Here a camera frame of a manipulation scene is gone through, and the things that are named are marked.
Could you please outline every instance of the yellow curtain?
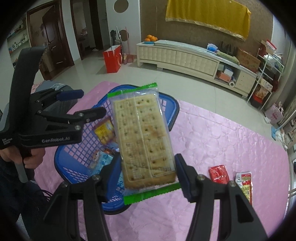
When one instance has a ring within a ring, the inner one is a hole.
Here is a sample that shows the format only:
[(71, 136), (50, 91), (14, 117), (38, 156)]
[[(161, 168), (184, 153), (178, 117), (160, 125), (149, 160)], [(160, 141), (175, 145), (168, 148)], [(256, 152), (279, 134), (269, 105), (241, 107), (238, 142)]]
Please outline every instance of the yellow curtain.
[(231, 0), (168, 0), (166, 21), (194, 23), (246, 40), (249, 9)]

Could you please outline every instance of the pink gift bag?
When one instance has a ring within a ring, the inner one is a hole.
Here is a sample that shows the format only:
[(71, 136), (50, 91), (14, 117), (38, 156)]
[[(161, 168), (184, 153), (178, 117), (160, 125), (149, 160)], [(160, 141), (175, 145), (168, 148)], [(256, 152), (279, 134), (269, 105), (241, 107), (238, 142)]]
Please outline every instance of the pink gift bag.
[(275, 125), (284, 118), (283, 112), (283, 107), (281, 103), (279, 103), (279, 105), (273, 104), (270, 106), (264, 114), (268, 119), (270, 119), (270, 123)]

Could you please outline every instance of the doorway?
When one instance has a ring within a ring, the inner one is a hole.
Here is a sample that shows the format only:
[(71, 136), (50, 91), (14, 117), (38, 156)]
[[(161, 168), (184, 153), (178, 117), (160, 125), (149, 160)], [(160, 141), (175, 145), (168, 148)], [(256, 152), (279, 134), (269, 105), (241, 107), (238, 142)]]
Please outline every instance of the doorway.
[(80, 58), (104, 49), (97, 0), (70, 0), (70, 7)]
[(40, 72), (51, 80), (74, 62), (62, 19), (61, 0), (54, 0), (27, 12), (31, 46), (45, 46)]

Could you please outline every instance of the screw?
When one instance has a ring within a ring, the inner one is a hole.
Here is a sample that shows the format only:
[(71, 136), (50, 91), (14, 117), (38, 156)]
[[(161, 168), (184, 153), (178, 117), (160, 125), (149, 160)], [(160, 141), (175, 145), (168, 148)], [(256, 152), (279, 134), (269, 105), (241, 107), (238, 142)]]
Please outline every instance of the screw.
[(62, 186), (63, 188), (66, 188), (68, 185), (69, 185), (69, 183), (66, 182), (66, 181), (62, 182), (62, 184), (61, 184), (61, 186)]
[(235, 181), (229, 181), (229, 185), (234, 188), (237, 184)]
[(205, 179), (205, 175), (203, 174), (198, 174), (197, 175), (197, 179), (200, 180), (200, 181), (203, 181)]
[(101, 176), (99, 174), (95, 174), (91, 177), (93, 180), (97, 181), (97, 180), (101, 180)]

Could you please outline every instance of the blue plastic basket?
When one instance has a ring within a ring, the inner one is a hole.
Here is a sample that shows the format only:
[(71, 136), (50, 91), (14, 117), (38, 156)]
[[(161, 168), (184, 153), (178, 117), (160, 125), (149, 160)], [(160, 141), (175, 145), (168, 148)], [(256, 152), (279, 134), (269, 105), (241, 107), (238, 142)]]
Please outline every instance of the blue plastic basket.
[[(137, 86), (120, 85), (112, 89), (110, 93), (134, 88), (137, 88)], [(159, 97), (170, 131), (179, 113), (179, 104), (169, 95), (159, 93)], [(111, 116), (111, 120), (113, 121), (111, 103), (107, 99), (107, 95), (105, 95), (98, 104), (93, 106), (93, 108), (100, 106), (106, 108), (106, 117)], [(104, 150), (104, 146), (100, 143), (93, 131), (94, 126), (99, 121), (102, 120), (96, 120), (84, 125), (82, 141), (80, 143), (58, 147), (54, 156), (54, 165), (64, 180), (70, 183), (79, 183), (84, 182), (91, 176), (93, 169), (90, 168), (90, 165), (93, 161), (93, 154), (95, 151)], [(103, 209), (106, 214), (120, 213), (128, 208), (123, 202), (123, 192), (124, 187), (118, 184), (115, 195), (108, 203), (103, 203)]]

